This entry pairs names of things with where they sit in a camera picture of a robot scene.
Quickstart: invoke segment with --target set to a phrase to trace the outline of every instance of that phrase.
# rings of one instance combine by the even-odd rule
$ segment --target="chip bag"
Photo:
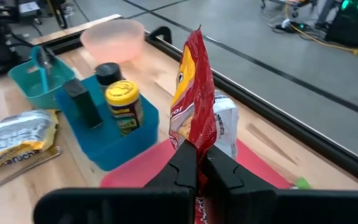
[[[0,167],[28,159],[53,144],[55,110],[33,110],[0,120]]]
[[[170,140],[178,149],[185,139],[202,158],[216,140],[213,111],[214,82],[200,29],[192,32],[185,42],[177,75],[177,90],[170,111]],[[199,173],[200,187],[206,178]]]

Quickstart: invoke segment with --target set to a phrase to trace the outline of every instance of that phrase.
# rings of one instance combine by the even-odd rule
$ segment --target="black jar lid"
[[[118,64],[108,62],[98,65],[95,68],[96,79],[100,85],[110,85],[119,80],[122,80],[121,71]]]

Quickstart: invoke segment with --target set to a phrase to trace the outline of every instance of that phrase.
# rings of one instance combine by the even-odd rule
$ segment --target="blue plastic bin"
[[[56,58],[56,62],[50,71],[54,88],[46,93],[42,88],[40,72],[31,60],[12,68],[8,75],[16,82],[23,95],[35,108],[60,109],[55,101],[55,94],[65,82],[73,79],[75,74],[59,58]]]
[[[103,123],[96,128],[87,128],[79,117],[73,100],[62,88],[57,91],[56,99],[65,114],[82,151],[102,170],[113,170],[157,142],[158,110],[141,96],[144,111],[144,124],[128,135],[121,136],[116,121],[104,100],[95,76],[82,83],[90,92]]]

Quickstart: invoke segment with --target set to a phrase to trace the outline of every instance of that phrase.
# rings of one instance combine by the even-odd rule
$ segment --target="pink tray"
[[[239,164],[278,188],[290,187],[280,174],[240,140],[237,140],[237,146],[239,153],[236,161]],[[100,187],[143,187],[162,170],[174,153],[175,150],[167,139],[106,174]]]

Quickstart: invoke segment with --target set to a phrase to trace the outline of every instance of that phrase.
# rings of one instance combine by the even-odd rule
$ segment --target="gray floor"
[[[134,19],[147,30],[167,26],[173,44],[183,47],[189,29],[201,24],[203,34],[224,44],[206,41],[211,66],[296,119],[358,153],[358,57],[297,35],[273,33],[261,17],[260,1],[188,0],[77,0],[89,20],[111,14]],[[275,7],[268,4],[268,9]],[[86,22],[73,6],[72,26]],[[313,18],[308,9],[300,18]],[[38,26],[42,34],[59,30],[52,18]],[[26,24],[17,33],[38,34]]]

